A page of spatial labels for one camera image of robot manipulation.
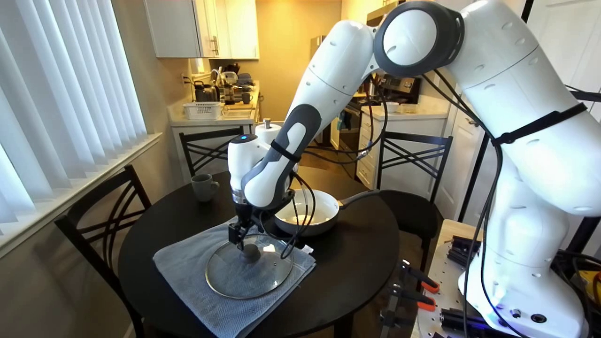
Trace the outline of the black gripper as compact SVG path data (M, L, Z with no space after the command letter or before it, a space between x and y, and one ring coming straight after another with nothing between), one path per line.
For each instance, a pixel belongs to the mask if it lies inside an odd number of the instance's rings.
M237 217L228 227L228 240L231 244L246 245L250 240L250 229L254 225L254 208L250 204L237 204Z

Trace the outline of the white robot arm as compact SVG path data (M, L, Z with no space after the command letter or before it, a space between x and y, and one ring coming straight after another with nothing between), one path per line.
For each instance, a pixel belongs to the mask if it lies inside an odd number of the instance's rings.
M551 270L570 214L601 214L601 127L500 0L461 11L410 1L369 28L340 20L310 60L278 135L230 148L239 202L277 208L301 153L363 80L447 67L502 161L485 240L459 279L485 321L524 338L588 338L577 292Z

